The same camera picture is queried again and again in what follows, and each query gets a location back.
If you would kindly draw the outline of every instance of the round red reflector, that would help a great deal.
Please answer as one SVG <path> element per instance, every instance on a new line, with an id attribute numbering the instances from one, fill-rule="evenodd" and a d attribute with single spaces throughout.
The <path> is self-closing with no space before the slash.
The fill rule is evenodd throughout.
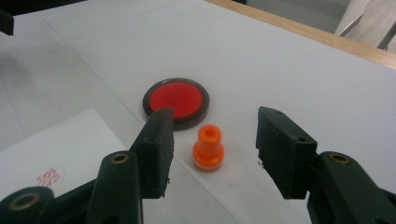
<path id="1" fill-rule="evenodd" d="M 204 87 L 186 78 L 161 81 L 152 86 L 143 98 L 143 108 L 148 116 L 156 110 L 172 107 L 176 130 L 200 122 L 208 105 L 209 95 Z"/>

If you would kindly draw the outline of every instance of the white table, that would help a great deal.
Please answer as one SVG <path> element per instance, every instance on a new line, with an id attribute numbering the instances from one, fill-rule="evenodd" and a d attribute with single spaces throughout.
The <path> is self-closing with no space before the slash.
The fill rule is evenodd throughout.
<path id="1" fill-rule="evenodd" d="M 154 83 L 191 78 L 211 97 L 205 123 L 226 157 L 197 171 L 199 127 L 176 132 L 166 197 L 145 200 L 145 223 L 310 223 L 258 165 L 259 106 L 286 113 L 396 192 L 396 71 L 204 1 L 91 0 L 16 18 L 0 35 L 0 149 L 94 108 L 128 148 Z"/>

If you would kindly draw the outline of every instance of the orange cap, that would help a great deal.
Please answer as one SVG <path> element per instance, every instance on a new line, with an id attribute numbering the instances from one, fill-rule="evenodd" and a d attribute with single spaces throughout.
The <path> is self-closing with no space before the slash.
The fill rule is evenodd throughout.
<path id="1" fill-rule="evenodd" d="M 208 124 L 199 130 L 192 157 L 195 165 L 204 171 L 214 171 L 221 166 L 224 146 L 221 143 L 220 128 Z"/>

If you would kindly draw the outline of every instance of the white paper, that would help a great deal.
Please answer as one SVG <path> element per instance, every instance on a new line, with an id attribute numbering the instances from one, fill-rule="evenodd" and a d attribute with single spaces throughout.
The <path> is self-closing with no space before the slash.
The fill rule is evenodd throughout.
<path id="1" fill-rule="evenodd" d="M 0 199 L 34 186 L 60 196 L 95 179 L 103 157 L 120 150 L 119 139 L 89 109 L 0 153 Z"/>

